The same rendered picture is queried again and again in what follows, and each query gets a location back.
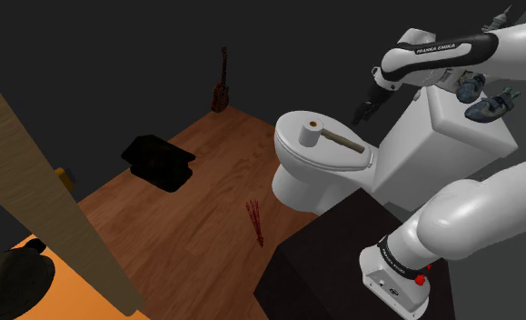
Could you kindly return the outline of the white toilet paper roll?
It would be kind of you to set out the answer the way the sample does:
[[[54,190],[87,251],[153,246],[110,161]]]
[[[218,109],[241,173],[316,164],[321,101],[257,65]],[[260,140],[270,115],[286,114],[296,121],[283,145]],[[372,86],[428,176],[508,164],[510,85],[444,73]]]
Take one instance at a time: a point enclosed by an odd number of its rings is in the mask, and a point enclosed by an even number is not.
[[[298,137],[299,143],[304,147],[314,147],[322,135],[323,122],[319,119],[307,119],[303,122]]]

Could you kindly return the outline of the blue grey round figure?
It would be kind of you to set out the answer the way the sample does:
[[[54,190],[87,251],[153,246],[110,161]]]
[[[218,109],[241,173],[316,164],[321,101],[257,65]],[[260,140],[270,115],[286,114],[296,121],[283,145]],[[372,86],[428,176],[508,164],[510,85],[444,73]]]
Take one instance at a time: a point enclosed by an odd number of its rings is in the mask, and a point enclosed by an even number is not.
[[[464,104],[473,103],[477,100],[486,83],[486,77],[483,74],[471,74],[459,80],[459,86],[456,89],[456,98]]]

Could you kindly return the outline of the blue grey long figure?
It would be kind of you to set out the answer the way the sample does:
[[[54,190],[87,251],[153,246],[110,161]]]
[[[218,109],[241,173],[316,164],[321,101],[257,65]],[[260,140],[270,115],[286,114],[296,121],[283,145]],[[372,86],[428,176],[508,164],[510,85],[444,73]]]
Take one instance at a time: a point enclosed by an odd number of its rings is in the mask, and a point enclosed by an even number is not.
[[[520,94],[520,91],[512,92],[510,87],[505,87],[500,94],[484,97],[480,102],[471,105],[464,112],[464,116],[476,123],[491,123],[510,112],[514,108],[513,100]]]

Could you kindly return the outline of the grey spiky figure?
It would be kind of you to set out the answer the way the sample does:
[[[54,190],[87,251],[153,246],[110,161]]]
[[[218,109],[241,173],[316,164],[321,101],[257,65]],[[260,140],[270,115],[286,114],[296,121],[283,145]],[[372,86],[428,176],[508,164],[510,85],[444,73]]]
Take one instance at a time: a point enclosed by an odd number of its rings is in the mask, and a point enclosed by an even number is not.
[[[488,25],[484,25],[481,30],[483,32],[490,32],[493,30],[502,29],[510,26],[508,14],[511,11],[511,5],[509,5],[502,13],[492,18],[492,21]]]

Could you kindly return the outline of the dark red guitar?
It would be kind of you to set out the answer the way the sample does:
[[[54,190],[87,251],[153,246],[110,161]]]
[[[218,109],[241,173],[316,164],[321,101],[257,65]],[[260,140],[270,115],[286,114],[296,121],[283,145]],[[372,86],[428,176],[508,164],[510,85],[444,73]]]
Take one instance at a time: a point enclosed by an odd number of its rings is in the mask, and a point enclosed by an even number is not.
[[[211,109],[215,113],[221,113],[229,104],[229,87],[226,85],[226,70],[227,70],[227,48],[225,45],[221,47],[222,53],[222,74],[221,80],[213,88],[213,100]]]

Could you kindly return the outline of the red twig bundle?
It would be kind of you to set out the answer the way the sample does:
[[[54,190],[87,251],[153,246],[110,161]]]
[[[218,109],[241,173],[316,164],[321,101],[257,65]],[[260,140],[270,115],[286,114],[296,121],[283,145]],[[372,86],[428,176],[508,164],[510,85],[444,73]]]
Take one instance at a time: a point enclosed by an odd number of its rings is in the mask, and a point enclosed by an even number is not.
[[[264,238],[262,235],[258,201],[256,199],[249,200],[245,203],[245,208],[253,224],[253,228],[257,237],[257,243],[261,248],[263,248]]]

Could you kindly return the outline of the dark robot stand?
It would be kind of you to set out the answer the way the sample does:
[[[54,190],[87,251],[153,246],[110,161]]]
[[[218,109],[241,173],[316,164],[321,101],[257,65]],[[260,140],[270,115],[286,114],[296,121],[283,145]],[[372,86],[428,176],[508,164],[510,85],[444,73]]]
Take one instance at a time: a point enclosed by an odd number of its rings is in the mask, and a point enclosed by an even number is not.
[[[281,242],[253,294],[269,320],[403,320],[362,283],[359,255],[401,221],[358,190]]]

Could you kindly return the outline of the black box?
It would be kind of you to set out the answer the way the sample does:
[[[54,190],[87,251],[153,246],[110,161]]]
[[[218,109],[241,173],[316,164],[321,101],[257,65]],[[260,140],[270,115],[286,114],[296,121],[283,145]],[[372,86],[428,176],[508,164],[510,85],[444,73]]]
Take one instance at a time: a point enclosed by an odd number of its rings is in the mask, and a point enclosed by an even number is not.
[[[121,153],[130,172],[165,192],[173,193],[193,175],[196,156],[156,135],[140,135]]]

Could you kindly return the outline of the yellow door knob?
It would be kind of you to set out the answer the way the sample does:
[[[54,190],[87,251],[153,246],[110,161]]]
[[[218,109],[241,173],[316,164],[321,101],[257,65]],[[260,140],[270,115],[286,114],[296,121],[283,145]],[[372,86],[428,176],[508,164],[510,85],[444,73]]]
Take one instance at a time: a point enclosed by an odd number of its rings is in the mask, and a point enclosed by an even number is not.
[[[68,175],[65,169],[63,169],[62,167],[58,167],[55,169],[55,174],[63,183],[68,192],[71,192],[74,189],[74,182],[71,180],[70,176]]]

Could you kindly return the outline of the light wooden door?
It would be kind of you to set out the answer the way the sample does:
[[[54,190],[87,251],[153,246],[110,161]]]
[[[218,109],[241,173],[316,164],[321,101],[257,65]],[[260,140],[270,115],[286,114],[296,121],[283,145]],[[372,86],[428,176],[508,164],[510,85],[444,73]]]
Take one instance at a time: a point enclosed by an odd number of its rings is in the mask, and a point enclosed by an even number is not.
[[[0,93],[0,206],[127,320],[144,300]]]

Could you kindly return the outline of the black round object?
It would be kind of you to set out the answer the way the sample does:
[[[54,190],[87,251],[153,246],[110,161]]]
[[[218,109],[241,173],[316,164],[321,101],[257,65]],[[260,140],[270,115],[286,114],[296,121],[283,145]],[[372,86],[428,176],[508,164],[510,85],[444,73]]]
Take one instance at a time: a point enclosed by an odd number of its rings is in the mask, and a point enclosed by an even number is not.
[[[0,254],[0,320],[15,320],[38,304],[55,278],[55,264],[38,238]]]

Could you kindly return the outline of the brown wooden handled tool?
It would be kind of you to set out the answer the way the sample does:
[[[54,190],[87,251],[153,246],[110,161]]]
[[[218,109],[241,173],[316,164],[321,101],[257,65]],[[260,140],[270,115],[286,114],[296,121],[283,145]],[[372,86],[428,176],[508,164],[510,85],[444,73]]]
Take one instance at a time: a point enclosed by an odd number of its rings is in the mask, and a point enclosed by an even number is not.
[[[365,147],[362,145],[359,145],[341,135],[337,135],[327,129],[323,129],[321,131],[321,135],[325,137],[326,139],[329,139],[331,141],[334,141],[338,145],[345,146],[349,149],[352,149],[353,151],[362,154],[365,150]]]

